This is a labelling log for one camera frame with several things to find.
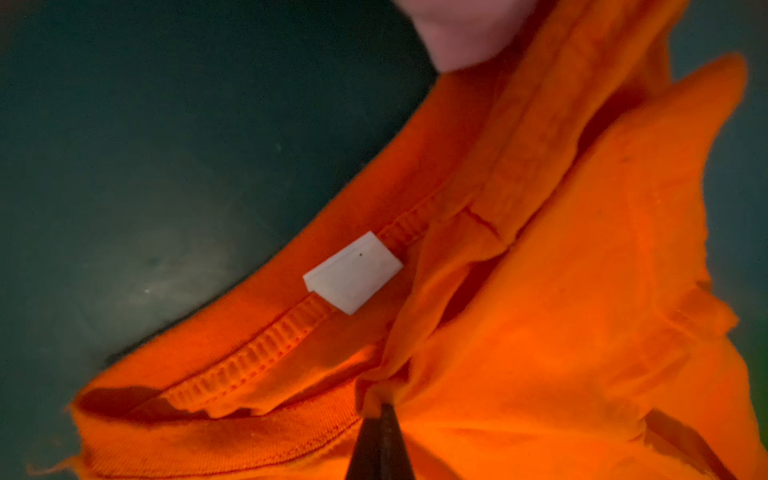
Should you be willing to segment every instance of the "white clothing tag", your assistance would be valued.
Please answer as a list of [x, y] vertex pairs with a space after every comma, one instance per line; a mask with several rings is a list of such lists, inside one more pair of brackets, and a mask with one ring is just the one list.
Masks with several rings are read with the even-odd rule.
[[373, 232], [304, 274], [306, 289], [352, 315], [402, 268]]

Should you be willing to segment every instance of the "pink fabric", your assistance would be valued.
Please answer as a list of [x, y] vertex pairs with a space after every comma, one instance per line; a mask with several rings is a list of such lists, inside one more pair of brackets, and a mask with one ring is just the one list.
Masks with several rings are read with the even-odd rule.
[[396, 0], [438, 71], [478, 64], [509, 44], [536, 0]]

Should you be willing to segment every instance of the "green background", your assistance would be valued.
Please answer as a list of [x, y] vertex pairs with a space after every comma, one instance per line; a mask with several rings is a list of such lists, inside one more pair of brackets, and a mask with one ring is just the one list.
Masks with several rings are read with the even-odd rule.
[[[62, 0], [24, 12], [0, 18], [0, 475], [10, 480], [75, 453], [65, 406], [77, 390], [274, 255], [435, 77], [384, 0]], [[678, 74], [725, 51], [750, 60], [705, 191], [709, 264], [742, 319], [732, 338], [764, 439], [766, 26], [758, 2], [699, 0], [672, 37]]]

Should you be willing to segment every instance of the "orange fabric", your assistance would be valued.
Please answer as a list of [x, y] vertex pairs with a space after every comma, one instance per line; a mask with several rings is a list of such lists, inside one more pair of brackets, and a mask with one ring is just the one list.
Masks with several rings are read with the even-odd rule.
[[[93, 380], [81, 478], [342, 478], [395, 404], [418, 478], [768, 478], [701, 173], [745, 82], [672, 84], [678, 0], [562, 0], [442, 76], [280, 254]], [[344, 315], [301, 276], [372, 230], [405, 265]]]

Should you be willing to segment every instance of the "wrinkled fabric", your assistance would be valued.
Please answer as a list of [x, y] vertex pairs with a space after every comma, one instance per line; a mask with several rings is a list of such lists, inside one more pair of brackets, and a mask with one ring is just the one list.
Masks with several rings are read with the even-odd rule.
[[[678, 0], [541, 5], [237, 288], [72, 405], [81, 478], [342, 478], [392, 403], [417, 478], [768, 478], [701, 175], [746, 69], [670, 79]], [[367, 231], [354, 315], [302, 275]]]

